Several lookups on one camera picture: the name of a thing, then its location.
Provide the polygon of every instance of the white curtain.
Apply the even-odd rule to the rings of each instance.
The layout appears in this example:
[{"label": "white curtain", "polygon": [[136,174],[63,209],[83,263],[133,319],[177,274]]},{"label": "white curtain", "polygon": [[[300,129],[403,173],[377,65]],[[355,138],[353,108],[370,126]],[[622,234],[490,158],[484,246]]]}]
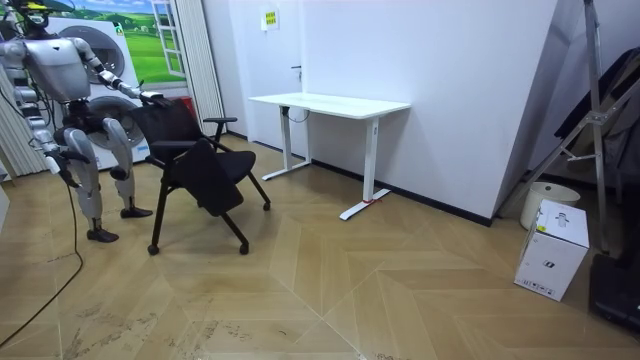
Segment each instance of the white curtain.
[{"label": "white curtain", "polygon": [[171,0],[178,15],[178,35],[184,48],[187,83],[193,97],[200,127],[206,135],[215,134],[215,123],[202,123],[202,119],[223,117],[218,78],[213,65],[213,54],[201,1]]},{"label": "white curtain", "polygon": [[[13,87],[4,71],[0,71],[0,87],[15,107]],[[4,99],[0,98],[0,143],[17,175],[46,170],[44,156],[29,146],[31,131],[27,121],[18,116]]]}]

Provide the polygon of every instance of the white bucket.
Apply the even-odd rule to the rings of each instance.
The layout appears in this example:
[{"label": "white bucket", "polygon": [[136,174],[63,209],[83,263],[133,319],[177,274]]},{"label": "white bucket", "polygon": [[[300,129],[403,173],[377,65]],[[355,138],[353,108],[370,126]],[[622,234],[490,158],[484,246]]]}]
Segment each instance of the white bucket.
[{"label": "white bucket", "polygon": [[538,213],[538,208],[543,199],[551,200],[560,204],[574,206],[580,200],[580,194],[564,186],[535,182],[529,189],[527,200],[524,202],[524,209],[520,215],[520,225],[529,230]]}]

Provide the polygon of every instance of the door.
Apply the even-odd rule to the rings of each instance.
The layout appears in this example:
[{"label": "door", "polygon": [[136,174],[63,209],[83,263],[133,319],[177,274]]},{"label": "door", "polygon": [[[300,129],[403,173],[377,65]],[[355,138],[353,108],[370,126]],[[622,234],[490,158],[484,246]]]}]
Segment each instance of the door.
[{"label": "door", "polygon": [[[231,3],[231,15],[239,71],[245,96],[248,137],[282,148],[280,115],[277,107],[246,100],[251,96],[300,92],[301,46],[298,1]],[[277,29],[263,30],[263,17],[275,11]],[[296,121],[304,118],[303,111],[291,109],[289,116]],[[306,155],[304,126],[291,125],[293,153]]]}]

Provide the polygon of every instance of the chair leg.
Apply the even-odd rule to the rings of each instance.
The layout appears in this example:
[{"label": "chair leg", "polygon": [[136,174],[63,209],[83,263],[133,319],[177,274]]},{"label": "chair leg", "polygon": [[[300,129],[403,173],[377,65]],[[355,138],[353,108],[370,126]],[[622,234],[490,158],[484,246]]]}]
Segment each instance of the chair leg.
[{"label": "chair leg", "polygon": [[267,193],[264,192],[264,190],[262,189],[262,186],[260,186],[260,183],[258,183],[258,180],[256,180],[256,177],[253,176],[253,173],[251,172],[249,173],[249,179],[251,179],[253,186],[255,186],[256,189],[258,189],[260,196],[262,196],[262,198],[264,199],[264,205],[262,206],[262,209],[264,211],[269,211],[271,209],[271,199],[269,199],[269,197],[267,196]]},{"label": "chair leg", "polygon": [[224,222],[227,223],[227,225],[231,228],[231,231],[233,231],[233,233],[236,234],[236,236],[238,237],[238,240],[240,240],[240,242],[242,243],[242,245],[240,245],[240,254],[247,255],[249,253],[249,241],[247,241],[247,238],[244,237],[244,234],[242,233],[242,231],[238,229],[238,227],[236,226],[236,223],[234,223],[233,220],[231,220],[229,215],[225,213],[220,216],[222,217]]},{"label": "chair leg", "polygon": [[160,195],[158,196],[158,208],[156,209],[156,220],[153,225],[153,235],[151,237],[151,245],[147,248],[149,255],[157,255],[160,252],[158,242],[160,241],[160,230],[162,229],[162,219],[164,218],[164,207],[167,204],[167,196],[169,195],[169,181],[162,180],[160,185]]}]

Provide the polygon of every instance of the green grass poster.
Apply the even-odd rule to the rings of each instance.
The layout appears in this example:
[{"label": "green grass poster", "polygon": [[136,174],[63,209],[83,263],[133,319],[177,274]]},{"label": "green grass poster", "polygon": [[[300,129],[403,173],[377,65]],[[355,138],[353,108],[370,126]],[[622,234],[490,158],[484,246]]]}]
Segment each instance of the green grass poster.
[{"label": "green grass poster", "polygon": [[[71,11],[71,3],[64,0],[48,0],[45,3],[49,7],[64,10],[56,16],[120,23],[138,80],[144,80],[146,84],[185,81],[182,77],[169,74],[149,0],[74,0],[75,11]],[[159,7],[162,25],[169,25],[164,5]],[[175,48],[168,33],[165,32],[167,47]],[[179,69],[177,57],[170,55],[172,68]]]}]

